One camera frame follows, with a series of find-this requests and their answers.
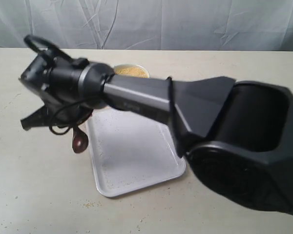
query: white table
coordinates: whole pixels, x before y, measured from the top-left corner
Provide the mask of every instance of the white table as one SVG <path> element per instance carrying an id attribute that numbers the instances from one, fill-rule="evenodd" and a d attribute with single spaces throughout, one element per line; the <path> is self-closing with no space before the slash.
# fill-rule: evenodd
<path id="1" fill-rule="evenodd" d="M 229 76 L 293 91 L 293 53 L 67 50 L 111 65 L 136 63 L 151 76 L 195 80 Z M 35 54 L 0 49 L 0 233 L 293 233 L 293 216 L 243 208 L 212 192 L 191 171 L 117 199 L 96 190 L 89 152 L 71 134 L 25 132 L 20 119 L 42 105 L 18 81 Z"/>

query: grain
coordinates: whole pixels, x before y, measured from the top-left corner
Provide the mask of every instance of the grain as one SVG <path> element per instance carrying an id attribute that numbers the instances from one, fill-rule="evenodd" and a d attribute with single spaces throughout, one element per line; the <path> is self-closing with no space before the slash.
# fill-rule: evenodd
<path id="1" fill-rule="evenodd" d="M 140 67 L 120 68 L 120 69 L 116 69 L 115 73 L 118 75 L 148 78 L 147 73 L 144 70 L 142 70 Z"/>

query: metal tray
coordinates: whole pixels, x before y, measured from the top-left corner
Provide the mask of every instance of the metal tray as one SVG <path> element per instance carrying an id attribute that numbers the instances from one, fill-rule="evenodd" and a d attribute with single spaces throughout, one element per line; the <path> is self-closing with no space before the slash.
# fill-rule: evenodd
<path id="1" fill-rule="evenodd" d="M 134 113 L 94 112 L 86 123 L 98 191 L 122 195 L 181 176 L 186 162 L 168 127 Z"/>

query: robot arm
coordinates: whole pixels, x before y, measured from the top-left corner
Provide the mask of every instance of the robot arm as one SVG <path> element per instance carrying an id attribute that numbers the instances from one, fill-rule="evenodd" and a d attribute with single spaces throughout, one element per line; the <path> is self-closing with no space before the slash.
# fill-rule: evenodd
<path id="1" fill-rule="evenodd" d="M 120 76 L 41 38 L 24 41 L 38 55 L 20 81 L 44 106 L 21 120 L 23 129 L 49 126 L 58 135 L 73 129 L 79 153 L 88 139 L 78 125 L 93 110 L 109 105 L 135 112 L 169 127 L 178 156 L 207 187 L 251 209 L 293 214 L 293 94 L 287 88 L 227 77 Z"/>

